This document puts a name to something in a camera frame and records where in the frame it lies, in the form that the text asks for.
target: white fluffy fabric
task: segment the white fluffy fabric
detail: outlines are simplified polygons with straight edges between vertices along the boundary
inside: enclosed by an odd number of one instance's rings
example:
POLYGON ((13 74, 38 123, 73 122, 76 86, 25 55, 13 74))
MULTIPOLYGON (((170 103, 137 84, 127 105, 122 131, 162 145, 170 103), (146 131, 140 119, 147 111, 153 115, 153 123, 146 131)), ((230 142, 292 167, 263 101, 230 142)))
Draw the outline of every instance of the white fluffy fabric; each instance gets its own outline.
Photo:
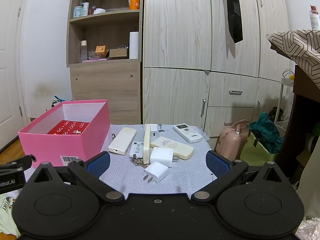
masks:
POLYGON ((301 222, 296 236, 301 240, 320 239, 320 218, 313 218, 301 222))

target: orange cup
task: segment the orange cup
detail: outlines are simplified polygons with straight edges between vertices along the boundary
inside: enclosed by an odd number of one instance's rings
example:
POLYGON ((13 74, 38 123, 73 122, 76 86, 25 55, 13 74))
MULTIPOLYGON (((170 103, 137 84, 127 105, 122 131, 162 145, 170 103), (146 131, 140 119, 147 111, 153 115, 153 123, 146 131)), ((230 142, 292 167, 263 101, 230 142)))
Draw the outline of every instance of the orange cup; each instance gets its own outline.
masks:
POLYGON ((140 9, 140 0, 129 0, 129 10, 140 9))

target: white wardrobe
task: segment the white wardrobe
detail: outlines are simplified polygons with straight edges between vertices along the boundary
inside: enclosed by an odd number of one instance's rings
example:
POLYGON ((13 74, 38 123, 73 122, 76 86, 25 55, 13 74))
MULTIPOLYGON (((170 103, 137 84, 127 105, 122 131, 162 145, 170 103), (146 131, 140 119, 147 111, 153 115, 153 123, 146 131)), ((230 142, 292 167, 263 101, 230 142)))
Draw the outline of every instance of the white wardrobe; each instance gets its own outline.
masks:
POLYGON ((266 34, 289 30, 285 1, 240 6, 244 39, 235 44, 227 0, 144 0, 144 123, 185 122, 216 137, 224 122, 255 121, 277 105, 290 61, 266 34))

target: white wall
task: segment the white wall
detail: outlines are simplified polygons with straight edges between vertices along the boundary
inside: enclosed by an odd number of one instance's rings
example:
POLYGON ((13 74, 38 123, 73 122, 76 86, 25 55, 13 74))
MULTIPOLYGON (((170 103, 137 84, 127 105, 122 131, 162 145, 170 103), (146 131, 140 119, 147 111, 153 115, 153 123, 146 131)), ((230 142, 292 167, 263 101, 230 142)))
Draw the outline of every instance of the white wall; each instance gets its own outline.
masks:
POLYGON ((320 9, 320 0, 285 0, 289 27, 291 30, 311 29, 310 5, 316 5, 320 9))
POLYGON ((20 36, 22 90, 28 117, 51 107, 54 95, 72 100, 66 67, 70 0, 26 0, 20 36))

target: barcode label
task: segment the barcode label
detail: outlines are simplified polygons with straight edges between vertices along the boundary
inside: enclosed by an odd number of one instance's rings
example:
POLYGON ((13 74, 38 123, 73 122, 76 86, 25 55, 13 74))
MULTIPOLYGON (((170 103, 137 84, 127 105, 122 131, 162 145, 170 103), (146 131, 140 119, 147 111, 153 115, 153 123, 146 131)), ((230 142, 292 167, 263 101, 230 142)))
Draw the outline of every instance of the barcode label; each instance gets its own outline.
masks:
POLYGON ((78 156, 60 156, 60 159, 63 166, 68 166, 70 162, 78 159, 78 156))

